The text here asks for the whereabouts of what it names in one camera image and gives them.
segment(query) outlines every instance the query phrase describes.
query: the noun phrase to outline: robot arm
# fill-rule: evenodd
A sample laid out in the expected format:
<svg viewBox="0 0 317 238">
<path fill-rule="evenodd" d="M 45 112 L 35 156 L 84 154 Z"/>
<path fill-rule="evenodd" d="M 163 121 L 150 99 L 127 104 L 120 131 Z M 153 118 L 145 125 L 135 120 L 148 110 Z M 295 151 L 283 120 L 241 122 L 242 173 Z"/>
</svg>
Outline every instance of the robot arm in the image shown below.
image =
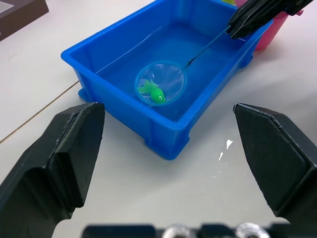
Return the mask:
<svg viewBox="0 0 317 238">
<path fill-rule="evenodd" d="M 248 0 L 230 18 L 227 33 L 232 39 L 246 37 L 281 12 L 295 15 L 313 0 Z"/>
</svg>

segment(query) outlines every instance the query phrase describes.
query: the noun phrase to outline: toy fish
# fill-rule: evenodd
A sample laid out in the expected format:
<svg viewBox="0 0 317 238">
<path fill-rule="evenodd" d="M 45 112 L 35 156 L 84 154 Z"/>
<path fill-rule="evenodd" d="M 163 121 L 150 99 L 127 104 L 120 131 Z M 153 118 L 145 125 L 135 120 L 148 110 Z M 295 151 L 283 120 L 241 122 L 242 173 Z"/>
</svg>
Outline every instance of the toy fish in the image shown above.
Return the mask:
<svg viewBox="0 0 317 238">
<path fill-rule="evenodd" d="M 150 94 L 151 99 L 156 103 L 165 103 L 166 99 L 163 91 L 151 80 L 145 80 L 144 86 L 138 88 L 141 94 Z"/>
</svg>

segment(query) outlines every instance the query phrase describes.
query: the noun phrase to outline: water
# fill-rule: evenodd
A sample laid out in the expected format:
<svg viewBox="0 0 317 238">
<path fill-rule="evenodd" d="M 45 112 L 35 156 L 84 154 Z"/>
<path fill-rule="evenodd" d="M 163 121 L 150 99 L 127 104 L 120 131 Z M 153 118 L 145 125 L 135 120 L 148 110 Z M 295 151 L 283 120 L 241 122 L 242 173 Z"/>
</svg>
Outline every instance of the water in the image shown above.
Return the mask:
<svg viewBox="0 0 317 238">
<path fill-rule="evenodd" d="M 98 75 L 140 101 L 134 82 L 145 66 L 154 61 L 166 60 L 185 66 L 211 40 L 211 37 L 184 25 L 159 29 L 110 67 L 99 71 Z M 167 106 L 151 106 L 153 110 L 177 122 L 240 47 L 239 44 L 233 44 L 228 36 L 220 37 L 186 69 L 188 79 L 182 95 Z"/>
</svg>

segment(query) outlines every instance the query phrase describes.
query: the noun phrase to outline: table surface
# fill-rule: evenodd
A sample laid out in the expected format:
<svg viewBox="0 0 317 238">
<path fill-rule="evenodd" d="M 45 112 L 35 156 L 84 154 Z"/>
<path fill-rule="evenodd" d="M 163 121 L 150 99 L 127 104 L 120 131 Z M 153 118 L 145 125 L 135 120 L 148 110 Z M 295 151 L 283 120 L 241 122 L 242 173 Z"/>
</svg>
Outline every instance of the table surface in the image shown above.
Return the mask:
<svg viewBox="0 0 317 238">
<path fill-rule="evenodd" d="M 55 114 L 84 103 L 77 95 L 77 78 L 60 53 L 149 2 L 48 1 L 49 14 L 0 42 L 0 140 L 5 138 L 0 182 Z M 317 143 L 317 33 L 309 28 L 316 20 L 317 1 L 304 10 L 300 17 L 289 17 L 271 46 L 255 53 L 227 84 L 175 161 L 157 156 L 140 136 L 106 114 L 85 206 L 61 222 L 53 238 L 79 238 L 91 223 L 162 227 L 284 221 L 274 217 L 251 174 L 232 108 L 239 102 L 284 113 Z M 227 149 L 228 140 L 232 144 Z"/>
</svg>

